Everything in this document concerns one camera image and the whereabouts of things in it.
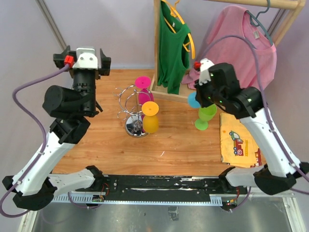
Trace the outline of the blue plastic wine glass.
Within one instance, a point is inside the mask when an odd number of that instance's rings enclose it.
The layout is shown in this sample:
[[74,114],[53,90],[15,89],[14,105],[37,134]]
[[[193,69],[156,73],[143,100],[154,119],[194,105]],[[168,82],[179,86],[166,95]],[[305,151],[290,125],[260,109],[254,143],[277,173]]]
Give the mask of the blue plastic wine glass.
[[200,108],[200,103],[196,100],[196,92],[190,93],[187,98],[187,102],[191,108]]

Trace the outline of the green plastic wine glass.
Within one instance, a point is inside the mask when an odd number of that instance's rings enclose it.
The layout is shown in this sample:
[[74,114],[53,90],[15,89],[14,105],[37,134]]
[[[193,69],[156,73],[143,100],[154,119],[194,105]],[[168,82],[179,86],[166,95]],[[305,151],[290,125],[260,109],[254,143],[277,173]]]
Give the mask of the green plastic wine glass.
[[209,121],[212,120],[217,113],[217,106],[212,104],[208,107],[200,107],[198,110],[198,119],[195,121],[195,127],[198,130],[206,130],[209,126]]

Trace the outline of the pink plastic wine glass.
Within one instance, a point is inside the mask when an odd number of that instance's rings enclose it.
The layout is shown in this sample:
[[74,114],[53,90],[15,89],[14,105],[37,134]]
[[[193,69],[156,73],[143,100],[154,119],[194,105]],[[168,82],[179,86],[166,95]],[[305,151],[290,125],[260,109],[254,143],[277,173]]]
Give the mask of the pink plastic wine glass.
[[139,92],[139,103],[140,103],[140,96],[142,96],[143,99],[146,99],[148,98],[149,100],[148,101],[151,101],[151,92],[145,88],[146,86],[148,86],[150,84],[150,79],[148,77],[145,77],[145,76],[142,76],[142,77],[139,77],[136,81],[135,81],[135,85],[138,87],[138,88],[142,88],[146,90],[146,92],[143,92],[143,91],[140,91]]

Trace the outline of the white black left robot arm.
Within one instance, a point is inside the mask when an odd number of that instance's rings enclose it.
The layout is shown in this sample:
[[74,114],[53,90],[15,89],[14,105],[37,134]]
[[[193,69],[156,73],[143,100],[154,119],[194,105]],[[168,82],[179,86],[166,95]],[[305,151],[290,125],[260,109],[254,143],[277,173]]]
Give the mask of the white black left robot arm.
[[103,174],[94,165],[71,174],[52,171],[85,136],[89,118],[102,112],[96,100],[96,81],[110,74],[112,60],[92,47],[66,47],[53,55],[53,61],[56,73],[68,72],[73,85],[47,89],[42,106],[54,121],[49,131],[42,132],[42,145],[24,168],[2,181],[7,192],[14,193],[15,206],[25,212],[41,210],[55,197],[71,191],[98,191],[103,187]]

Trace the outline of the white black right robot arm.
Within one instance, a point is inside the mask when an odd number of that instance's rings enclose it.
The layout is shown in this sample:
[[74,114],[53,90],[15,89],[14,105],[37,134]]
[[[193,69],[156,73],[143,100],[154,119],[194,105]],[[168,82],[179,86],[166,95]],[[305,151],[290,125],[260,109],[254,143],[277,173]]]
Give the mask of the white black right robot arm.
[[195,68],[199,70],[195,88],[200,106],[206,108],[215,104],[238,119],[250,132],[267,162],[263,167],[226,169],[219,176],[219,189],[230,193],[238,186],[258,187],[268,195],[292,189],[297,178],[305,177],[309,172],[309,164],[301,162],[289,149],[260,90],[241,88],[231,64],[213,64],[203,59]]

